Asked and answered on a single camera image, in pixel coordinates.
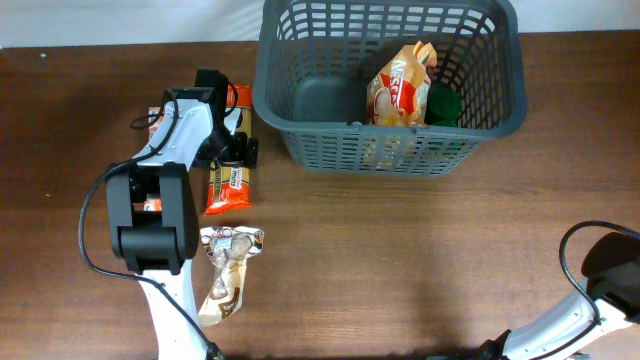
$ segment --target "white backdrop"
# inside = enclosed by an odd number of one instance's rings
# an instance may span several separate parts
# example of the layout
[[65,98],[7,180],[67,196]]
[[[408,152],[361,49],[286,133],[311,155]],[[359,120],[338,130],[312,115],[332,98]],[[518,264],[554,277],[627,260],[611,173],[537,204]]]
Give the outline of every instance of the white backdrop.
[[[257,40],[264,0],[0,0],[0,47]],[[521,32],[640,29],[640,0],[511,0]]]

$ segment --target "snack package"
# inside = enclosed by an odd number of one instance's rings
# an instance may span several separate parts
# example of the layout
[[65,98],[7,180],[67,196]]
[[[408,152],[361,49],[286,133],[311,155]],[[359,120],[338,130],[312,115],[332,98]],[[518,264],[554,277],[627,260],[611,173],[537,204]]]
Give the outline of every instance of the snack package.
[[402,47],[367,86],[367,124],[426,126],[427,94],[437,62],[431,43]]
[[[160,112],[159,107],[149,108],[149,115],[155,115],[159,112]],[[154,117],[149,117],[149,122],[152,122],[153,119]],[[160,124],[162,124],[162,119],[164,119],[164,115],[160,116],[158,121],[156,121],[153,125],[149,126],[149,140],[151,140],[151,138],[153,137],[153,134],[156,133],[156,130],[158,130],[158,128],[160,127]],[[145,200],[143,205],[143,210],[144,211],[162,211],[162,201],[160,201],[160,199],[157,197],[147,196],[147,200]]]
[[[236,131],[247,133],[251,137],[251,87],[235,85],[238,91],[238,103],[235,110],[224,119],[231,134]],[[227,91],[227,110],[233,107],[235,96],[231,86]],[[230,209],[250,207],[249,169],[244,167],[220,166],[209,175],[209,194],[205,215],[222,214]]]
[[242,306],[247,259],[260,254],[264,232],[246,226],[200,229],[207,257],[215,267],[213,287],[200,307],[200,326],[212,326]]

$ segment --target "wooden table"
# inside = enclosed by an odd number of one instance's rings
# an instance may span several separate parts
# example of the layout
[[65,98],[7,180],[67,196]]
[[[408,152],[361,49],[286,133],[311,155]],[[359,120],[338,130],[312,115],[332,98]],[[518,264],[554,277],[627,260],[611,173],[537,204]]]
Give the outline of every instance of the wooden table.
[[[199,67],[254,79],[255,43],[0,51],[0,358],[151,359],[151,317],[133,282],[89,271],[79,208],[109,163],[135,154],[130,119]],[[450,175],[312,173],[254,118],[251,209],[202,217],[266,232],[244,306],[206,330],[228,354],[263,357],[452,353],[522,326],[570,290],[557,259],[573,224],[640,228],[640,32],[523,35],[529,113]],[[198,211],[207,174],[192,173]],[[123,270],[104,191],[88,218],[93,259]],[[574,272],[604,231],[570,244]],[[200,304],[213,268],[198,253]],[[586,350],[629,359],[640,327]]]

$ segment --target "basket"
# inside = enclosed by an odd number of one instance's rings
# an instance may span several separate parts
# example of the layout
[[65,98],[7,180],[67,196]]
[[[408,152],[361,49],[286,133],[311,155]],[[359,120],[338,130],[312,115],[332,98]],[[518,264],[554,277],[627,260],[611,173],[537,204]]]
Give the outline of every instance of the basket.
[[[364,121],[366,86],[403,45],[438,51],[437,82],[462,98],[457,128]],[[309,170],[441,175],[518,129],[527,104],[506,0],[266,0],[253,103]]]

